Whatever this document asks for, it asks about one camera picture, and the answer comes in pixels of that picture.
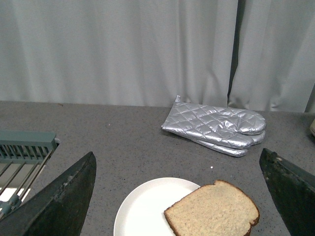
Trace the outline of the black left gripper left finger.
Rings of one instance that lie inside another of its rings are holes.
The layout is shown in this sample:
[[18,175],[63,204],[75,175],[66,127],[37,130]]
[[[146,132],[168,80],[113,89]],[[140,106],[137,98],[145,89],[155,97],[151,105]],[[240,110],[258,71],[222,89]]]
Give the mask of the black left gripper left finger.
[[87,153],[40,192],[0,221],[2,236],[78,236],[96,177],[96,158]]

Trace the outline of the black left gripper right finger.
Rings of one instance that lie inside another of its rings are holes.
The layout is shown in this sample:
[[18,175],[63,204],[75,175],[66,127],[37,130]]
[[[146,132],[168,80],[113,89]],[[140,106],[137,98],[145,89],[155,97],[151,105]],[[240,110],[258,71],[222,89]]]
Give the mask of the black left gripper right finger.
[[277,153],[263,149],[260,159],[270,195],[292,236],[315,234],[315,177]]

